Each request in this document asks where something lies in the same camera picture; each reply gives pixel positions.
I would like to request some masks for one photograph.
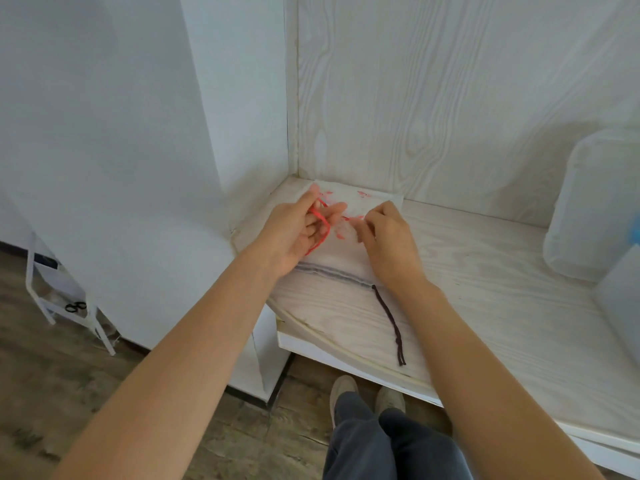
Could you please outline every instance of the forearm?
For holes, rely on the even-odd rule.
[[[56,479],[182,478],[276,282],[268,253],[238,256],[127,377]]]
[[[597,469],[426,279],[396,296],[482,478],[601,479]]]

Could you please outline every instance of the wooden shelf surface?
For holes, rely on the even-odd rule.
[[[254,240],[276,204],[309,183],[286,179],[236,229],[236,250]],[[640,453],[640,367],[593,302],[593,284],[544,263],[545,229],[414,201],[402,213],[428,278],[564,430]],[[269,304],[341,361],[439,402],[409,323],[387,301],[403,334],[403,367],[387,316],[362,287],[294,271]]]

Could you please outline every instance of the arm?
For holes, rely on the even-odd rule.
[[[133,370],[69,450],[59,480],[179,480],[264,302],[326,229],[317,186],[277,206],[260,236]],[[334,223],[345,204],[319,211]]]
[[[411,322],[438,396],[486,479],[602,480],[555,421],[424,275],[409,225],[391,202],[351,220],[373,270]]]

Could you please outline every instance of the dark brown cord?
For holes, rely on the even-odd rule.
[[[391,314],[391,310],[389,310],[389,307],[380,296],[380,292],[378,291],[378,288],[376,288],[375,285],[373,285],[372,288],[373,288],[373,291],[376,292],[376,298],[378,298],[380,305],[382,305],[382,308],[385,309],[385,312],[389,317],[389,321],[391,322],[391,325],[394,326],[394,331],[396,332],[396,345],[398,346],[398,364],[400,364],[400,366],[406,365],[406,362],[404,361],[404,353],[402,350],[402,335],[400,335],[400,329],[398,328],[398,325],[396,325],[396,320],[394,319],[394,316]]]

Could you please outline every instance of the hand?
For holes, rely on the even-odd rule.
[[[325,236],[324,222],[310,212],[313,207],[330,225],[337,224],[347,209],[345,202],[321,207],[320,188],[312,184],[295,203],[281,203],[271,211],[256,243],[262,243],[276,259],[278,277],[290,272],[313,246]]]
[[[392,202],[371,209],[364,220],[351,218],[349,223],[367,249],[373,272],[393,293],[407,280],[426,279],[409,224]]]

